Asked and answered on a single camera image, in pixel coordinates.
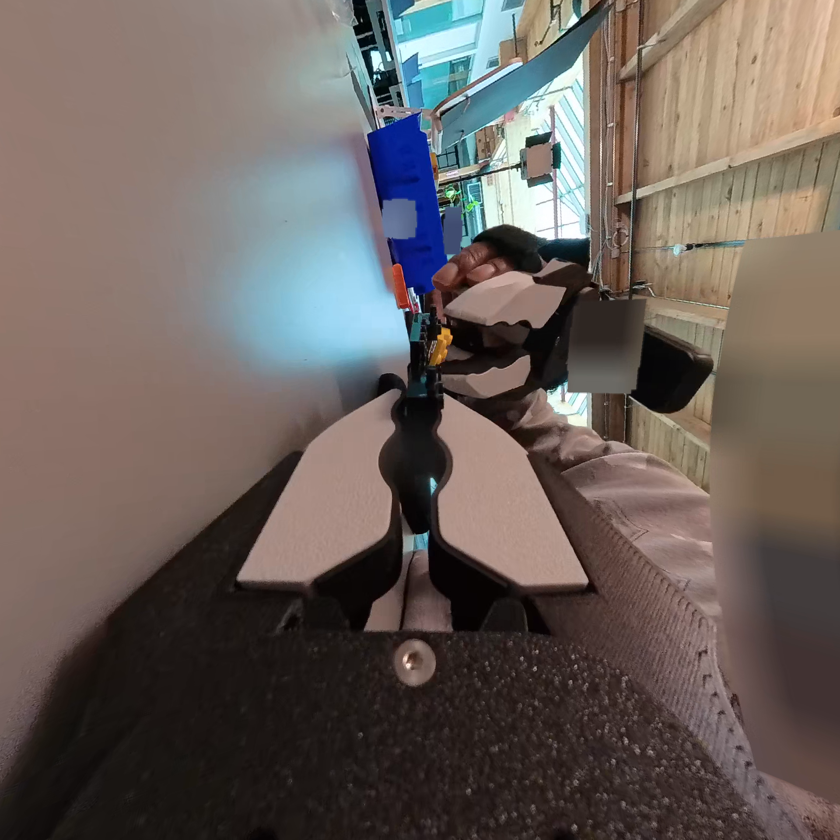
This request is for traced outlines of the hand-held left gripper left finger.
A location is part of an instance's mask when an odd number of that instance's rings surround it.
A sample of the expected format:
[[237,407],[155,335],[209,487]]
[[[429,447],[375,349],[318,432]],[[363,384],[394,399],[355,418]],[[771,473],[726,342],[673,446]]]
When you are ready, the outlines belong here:
[[388,391],[315,437],[237,574],[245,589],[383,595],[403,569],[403,526],[381,470],[396,430]]

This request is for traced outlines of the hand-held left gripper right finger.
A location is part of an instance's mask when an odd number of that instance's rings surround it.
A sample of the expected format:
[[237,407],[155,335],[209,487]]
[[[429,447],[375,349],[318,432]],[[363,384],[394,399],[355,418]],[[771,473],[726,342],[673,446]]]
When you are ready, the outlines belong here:
[[584,590],[589,578],[526,449],[448,395],[437,438],[446,455],[434,494],[440,544],[521,594]]

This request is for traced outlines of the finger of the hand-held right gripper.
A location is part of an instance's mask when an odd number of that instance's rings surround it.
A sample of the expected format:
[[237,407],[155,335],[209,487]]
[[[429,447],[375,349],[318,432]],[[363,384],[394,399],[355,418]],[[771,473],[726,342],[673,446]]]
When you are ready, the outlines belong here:
[[529,274],[508,272],[463,290],[444,314],[483,327],[526,324],[541,329],[560,308],[565,292],[564,287],[538,283]]
[[531,354],[513,346],[480,353],[451,346],[440,365],[440,380],[446,393],[466,400],[517,399],[542,386]]

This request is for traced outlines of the black lego chassis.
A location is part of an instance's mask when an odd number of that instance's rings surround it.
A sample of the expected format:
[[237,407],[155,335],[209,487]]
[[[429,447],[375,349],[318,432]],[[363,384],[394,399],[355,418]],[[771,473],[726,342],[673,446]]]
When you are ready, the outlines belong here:
[[408,323],[406,389],[395,406],[396,485],[402,514],[415,534],[430,529],[434,493],[447,468],[445,447],[438,436],[445,406],[440,366],[427,365],[429,338],[438,327],[445,325],[435,306],[415,313]]

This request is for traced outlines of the person's right hand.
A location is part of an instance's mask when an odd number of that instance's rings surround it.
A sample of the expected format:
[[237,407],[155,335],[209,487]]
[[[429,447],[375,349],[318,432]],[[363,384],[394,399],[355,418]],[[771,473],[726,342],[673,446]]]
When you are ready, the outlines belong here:
[[491,227],[435,272],[433,291],[451,295],[509,271],[537,272],[543,266],[540,249],[548,244],[548,239],[520,227]]

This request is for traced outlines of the blue plastic bin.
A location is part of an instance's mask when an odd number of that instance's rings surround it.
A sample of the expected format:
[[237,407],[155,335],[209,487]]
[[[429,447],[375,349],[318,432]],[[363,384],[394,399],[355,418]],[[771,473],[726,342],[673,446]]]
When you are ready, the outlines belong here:
[[419,296],[434,288],[446,261],[444,230],[421,116],[392,122],[368,135],[374,184],[385,238],[407,287]]

